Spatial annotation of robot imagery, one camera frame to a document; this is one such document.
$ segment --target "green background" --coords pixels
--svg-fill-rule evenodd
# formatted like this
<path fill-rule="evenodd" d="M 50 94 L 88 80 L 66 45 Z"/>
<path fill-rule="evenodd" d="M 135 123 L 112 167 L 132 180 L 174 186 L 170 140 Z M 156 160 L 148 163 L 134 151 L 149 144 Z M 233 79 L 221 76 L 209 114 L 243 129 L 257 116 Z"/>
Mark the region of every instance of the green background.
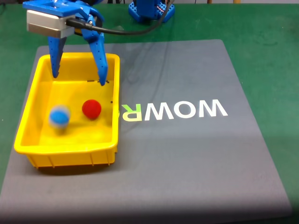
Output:
<path fill-rule="evenodd" d="M 104 27 L 146 28 L 127 5 L 98 5 Z M 21 5 L 0 7 L 0 186 L 36 50 L 47 38 L 26 31 Z M 223 40 L 261 129 L 294 215 L 258 223 L 299 223 L 299 4 L 178 4 L 166 24 L 142 36 L 106 35 L 106 43 Z M 71 36 L 66 44 L 85 44 Z"/>

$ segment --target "blue foam ball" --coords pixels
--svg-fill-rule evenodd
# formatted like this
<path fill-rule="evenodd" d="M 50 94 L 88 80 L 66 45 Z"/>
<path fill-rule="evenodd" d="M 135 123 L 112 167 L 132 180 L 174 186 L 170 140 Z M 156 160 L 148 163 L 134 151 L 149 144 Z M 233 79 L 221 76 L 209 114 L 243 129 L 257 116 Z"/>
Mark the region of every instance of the blue foam ball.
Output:
<path fill-rule="evenodd" d="M 65 106 L 56 106 L 50 112 L 49 122 L 54 127 L 64 128 L 70 122 L 70 111 Z"/>

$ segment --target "yellow plastic tray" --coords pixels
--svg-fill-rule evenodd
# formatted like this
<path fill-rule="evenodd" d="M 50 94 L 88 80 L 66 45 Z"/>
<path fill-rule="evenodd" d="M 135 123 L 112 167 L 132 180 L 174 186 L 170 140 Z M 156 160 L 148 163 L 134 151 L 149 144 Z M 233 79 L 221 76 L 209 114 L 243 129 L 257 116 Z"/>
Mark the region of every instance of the yellow plastic tray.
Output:
<path fill-rule="evenodd" d="M 50 56 L 42 56 L 30 88 L 15 138 L 16 152 L 25 154 L 38 167 L 110 164 L 118 143 L 120 59 L 106 54 L 108 76 L 104 86 L 97 80 L 92 53 L 63 53 L 58 78 L 53 78 Z M 82 113 L 86 100 L 101 103 L 95 121 Z M 71 111 L 64 132 L 49 125 L 52 107 L 65 105 Z"/>

